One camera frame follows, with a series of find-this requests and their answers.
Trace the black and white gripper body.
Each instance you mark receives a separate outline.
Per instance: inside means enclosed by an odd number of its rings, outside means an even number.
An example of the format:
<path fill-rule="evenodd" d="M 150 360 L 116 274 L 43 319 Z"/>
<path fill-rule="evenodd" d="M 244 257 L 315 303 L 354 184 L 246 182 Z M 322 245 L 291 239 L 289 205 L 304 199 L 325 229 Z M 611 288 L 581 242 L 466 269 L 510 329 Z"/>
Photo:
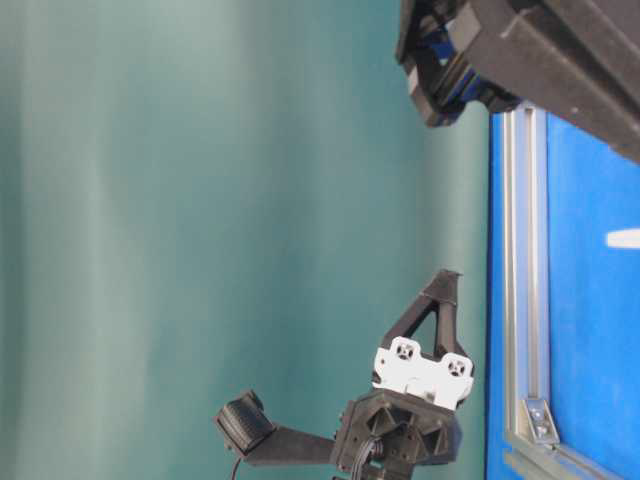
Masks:
<path fill-rule="evenodd" d="M 471 392 L 472 371 L 464 355 L 431 360 L 418 342 L 394 338 L 377 350 L 372 390 L 348 403 L 330 461 L 352 479 L 409 479 L 417 466 L 455 461 L 456 409 Z"/>

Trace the black gripper body with blue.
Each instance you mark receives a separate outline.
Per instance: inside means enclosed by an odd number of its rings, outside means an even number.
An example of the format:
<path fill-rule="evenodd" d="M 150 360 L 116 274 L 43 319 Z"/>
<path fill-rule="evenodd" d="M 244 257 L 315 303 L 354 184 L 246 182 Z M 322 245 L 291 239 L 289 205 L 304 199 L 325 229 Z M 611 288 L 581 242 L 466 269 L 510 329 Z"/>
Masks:
<path fill-rule="evenodd" d="M 473 101 L 505 113 L 521 99 L 481 77 L 453 46 L 450 33 L 462 18 L 463 1 L 402 1 L 395 57 L 408 93 L 428 127 L 453 124 Z"/>

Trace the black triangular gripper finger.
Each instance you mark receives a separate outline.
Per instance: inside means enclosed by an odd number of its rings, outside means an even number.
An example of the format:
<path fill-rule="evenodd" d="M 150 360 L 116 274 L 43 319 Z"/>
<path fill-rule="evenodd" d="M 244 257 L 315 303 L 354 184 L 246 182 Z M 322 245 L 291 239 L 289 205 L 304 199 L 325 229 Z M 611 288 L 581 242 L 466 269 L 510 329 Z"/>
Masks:
<path fill-rule="evenodd" d="M 411 339 L 428 315 L 435 315 L 436 335 L 430 352 L 421 355 L 439 361 L 447 353 L 467 356 L 457 340 L 458 280 L 461 274 L 441 269 L 419 292 L 414 302 L 383 336 L 383 347 L 389 348 L 397 337 Z"/>

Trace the large black gripper finger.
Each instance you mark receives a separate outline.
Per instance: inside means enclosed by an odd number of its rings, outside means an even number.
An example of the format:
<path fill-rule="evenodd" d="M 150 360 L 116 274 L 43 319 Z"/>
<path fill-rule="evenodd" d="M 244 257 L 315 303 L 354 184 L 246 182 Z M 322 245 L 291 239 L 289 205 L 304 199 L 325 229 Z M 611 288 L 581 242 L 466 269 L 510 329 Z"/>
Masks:
<path fill-rule="evenodd" d="M 485 79 L 638 161 L 638 2 L 469 1 L 464 53 Z"/>

